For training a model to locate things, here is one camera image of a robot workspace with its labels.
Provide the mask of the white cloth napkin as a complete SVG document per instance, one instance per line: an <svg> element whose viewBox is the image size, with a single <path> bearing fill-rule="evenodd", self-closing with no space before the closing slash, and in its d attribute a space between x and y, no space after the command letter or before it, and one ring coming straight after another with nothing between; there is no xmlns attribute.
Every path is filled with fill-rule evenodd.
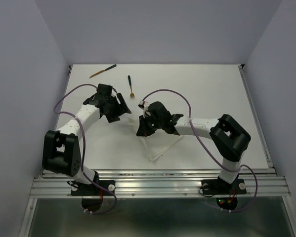
<svg viewBox="0 0 296 237"><path fill-rule="evenodd" d="M149 162L155 162L175 144L182 140L183 136L170 135L162 130L157 130L148 137L138 137L136 132L139 128L139 120L128 116L126 124L131 131L131 144L134 145L133 150L142 158Z"/></svg>

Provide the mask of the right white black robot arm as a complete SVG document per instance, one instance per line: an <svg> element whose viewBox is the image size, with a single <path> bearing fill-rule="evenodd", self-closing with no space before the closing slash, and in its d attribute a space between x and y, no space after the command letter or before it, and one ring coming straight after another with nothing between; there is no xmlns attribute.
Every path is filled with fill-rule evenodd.
<svg viewBox="0 0 296 237"><path fill-rule="evenodd" d="M194 135L199 141L201 137L211 139L223 157L222 164L219 165L221 172L217 179L217 187L223 193L235 187L241 159L248 148L251 136L230 115L224 114L217 119L191 119L182 114L165 118L141 115L136 135L151 136L158 129L172 135Z"/></svg>

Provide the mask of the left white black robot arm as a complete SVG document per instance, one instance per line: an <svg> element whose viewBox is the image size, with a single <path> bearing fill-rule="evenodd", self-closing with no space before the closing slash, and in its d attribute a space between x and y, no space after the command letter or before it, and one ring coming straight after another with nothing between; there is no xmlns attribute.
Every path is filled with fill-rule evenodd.
<svg viewBox="0 0 296 237"><path fill-rule="evenodd" d="M96 93L83 102L64 126L57 131L48 131L44 137L42 167L54 173L74 179L71 186L77 191L93 195L99 191L99 175L83 165L80 141L86 131L99 119L109 123L120 120L123 114L131 114L121 93L105 95Z"/></svg>

